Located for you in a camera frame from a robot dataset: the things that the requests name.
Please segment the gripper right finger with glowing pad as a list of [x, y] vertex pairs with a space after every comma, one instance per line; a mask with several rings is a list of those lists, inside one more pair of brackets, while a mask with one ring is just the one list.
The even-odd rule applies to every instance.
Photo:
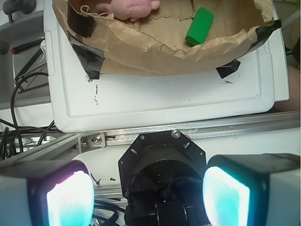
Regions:
[[203, 199], [213, 226], [299, 226], [301, 157], [215, 155], [204, 174]]

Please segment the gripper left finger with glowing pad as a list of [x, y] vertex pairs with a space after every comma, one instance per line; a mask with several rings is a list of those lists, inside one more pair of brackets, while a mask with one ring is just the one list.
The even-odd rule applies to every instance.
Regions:
[[2, 226], [88, 226], [94, 184], [85, 164], [24, 161], [0, 169]]

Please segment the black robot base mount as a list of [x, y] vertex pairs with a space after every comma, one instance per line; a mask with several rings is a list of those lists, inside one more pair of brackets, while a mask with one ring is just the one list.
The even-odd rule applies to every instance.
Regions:
[[177, 129], [142, 133], [118, 162], [127, 226], [204, 226], [206, 153]]

